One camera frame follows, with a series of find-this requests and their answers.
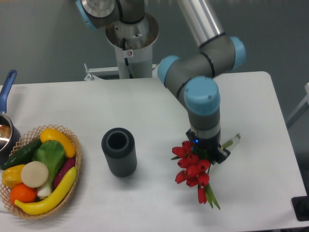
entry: toy vegetables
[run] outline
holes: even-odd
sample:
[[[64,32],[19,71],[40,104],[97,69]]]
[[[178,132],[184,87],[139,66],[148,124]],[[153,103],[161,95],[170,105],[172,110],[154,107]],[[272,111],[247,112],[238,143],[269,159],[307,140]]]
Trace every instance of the toy vegetables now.
[[[22,184],[21,170],[24,168],[24,164],[20,164],[11,168],[6,169],[2,174],[2,183],[9,187],[14,188],[16,185]]]
[[[63,145],[65,150],[65,155],[67,158],[72,158],[75,156],[76,150],[73,143],[60,131],[53,128],[46,128],[40,134],[40,140],[42,143],[48,140],[56,140]]]
[[[21,180],[30,188],[42,186],[48,179],[48,169],[38,161],[27,163],[21,171]]]
[[[15,200],[19,200],[24,203],[32,203],[37,197],[35,188],[29,188],[24,184],[16,185],[10,194],[10,202],[15,206]]]
[[[54,189],[57,188],[60,181],[62,180],[64,175],[68,172],[68,170],[70,170],[72,167],[75,167],[75,162],[76,162],[75,158],[70,158],[70,159],[68,159],[67,161],[64,162],[59,173],[54,178],[54,181],[53,181],[53,188]]]
[[[45,198],[52,192],[52,182],[65,161],[65,151],[60,142],[48,140],[35,152],[33,161],[39,161],[46,165],[49,176],[45,184],[37,189],[40,198]]]
[[[34,140],[20,148],[14,154],[8,157],[6,162],[0,166],[2,170],[17,166],[19,164],[29,163],[36,149],[42,145],[40,139]]]
[[[77,170],[72,167],[60,181],[58,187],[52,192],[50,196],[40,202],[35,203],[23,203],[19,200],[15,200],[15,205],[21,208],[24,212],[30,215],[39,215],[47,213],[55,208],[67,195],[72,187],[75,178],[77,176]]]

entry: cooking pot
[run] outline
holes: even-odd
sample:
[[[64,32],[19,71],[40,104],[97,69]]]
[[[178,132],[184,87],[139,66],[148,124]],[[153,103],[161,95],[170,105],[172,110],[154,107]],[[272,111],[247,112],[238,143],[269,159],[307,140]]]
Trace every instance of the cooking pot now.
[[[19,131],[6,115],[7,98],[16,75],[16,70],[9,71],[0,92],[0,165],[6,162],[10,152],[20,138]]]

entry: red tulip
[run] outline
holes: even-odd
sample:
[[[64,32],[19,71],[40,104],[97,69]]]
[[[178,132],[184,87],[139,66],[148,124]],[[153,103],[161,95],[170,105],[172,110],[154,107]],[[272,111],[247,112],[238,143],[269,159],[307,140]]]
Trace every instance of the red tulip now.
[[[197,165],[201,172],[205,172],[207,169],[210,168],[211,163],[207,159],[202,159],[197,163]]]
[[[190,152],[192,147],[193,147],[192,142],[190,142],[190,141],[184,141],[183,142],[183,148],[185,149],[186,152]]]
[[[200,173],[198,175],[198,184],[205,187],[209,183],[209,175],[207,173]]]
[[[200,204],[205,204],[207,202],[206,194],[203,188],[197,189],[197,197]]]
[[[188,158],[182,158],[181,160],[178,161],[177,163],[179,167],[181,168],[187,168],[190,166],[190,163],[188,161]]]
[[[193,178],[187,179],[187,186],[193,187],[193,186],[195,186],[197,184],[198,184],[197,177],[193,177]]]
[[[188,155],[188,161],[190,164],[197,164],[197,162],[199,161],[199,157],[197,155],[190,153]]]
[[[180,184],[181,182],[185,181],[187,178],[184,175],[184,170],[180,171],[175,178],[175,181],[177,182],[177,184]]]
[[[187,169],[184,171],[184,174],[188,177],[188,178],[193,178],[193,177],[197,177],[197,175],[200,173],[199,168],[197,165],[191,165],[189,167],[187,167]]]
[[[186,158],[186,151],[182,146],[173,147],[172,153],[180,158]]]

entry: yellow pepper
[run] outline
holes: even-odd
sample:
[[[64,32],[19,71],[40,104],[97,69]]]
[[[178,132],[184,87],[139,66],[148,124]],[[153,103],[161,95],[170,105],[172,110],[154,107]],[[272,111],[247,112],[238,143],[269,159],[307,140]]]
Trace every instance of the yellow pepper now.
[[[10,188],[14,188],[16,185],[22,184],[20,177],[21,170],[24,168],[24,164],[20,164],[6,169],[2,174],[2,183]]]
[[[68,139],[68,137],[62,132],[54,128],[46,128],[43,130],[40,134],[40,140],[42,143],[47,140],[56,140],[62,144],[67,158],[72,158],[75,156],[76,150],[70,139]]]

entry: yellow squash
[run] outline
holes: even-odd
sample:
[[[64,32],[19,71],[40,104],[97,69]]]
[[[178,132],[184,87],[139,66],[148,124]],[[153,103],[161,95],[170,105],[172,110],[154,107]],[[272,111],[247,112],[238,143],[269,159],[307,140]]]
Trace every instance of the yellow squash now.
[[[14,188],[16,185],[23,183],[21,180],[21,170],[24,168],[24,164],[20,164],[11,168],[6,169],[2,174],[3,185]]]
[[[30,215],[44,214],[54,209],[68,194],[77,176],[77,170],[72,167],[64,175],[57,188],[47,198],[40,202],[22,203],[15,200],[15,205]]]
[[[47,140],[56,140],[60,142],[66,152],[67,158],[72,158],[75,156],[76,150],[73,143],[65,136],[62,132],[53,129],[53,128],[46,128],[40,134],[40,140],[44,143]]]

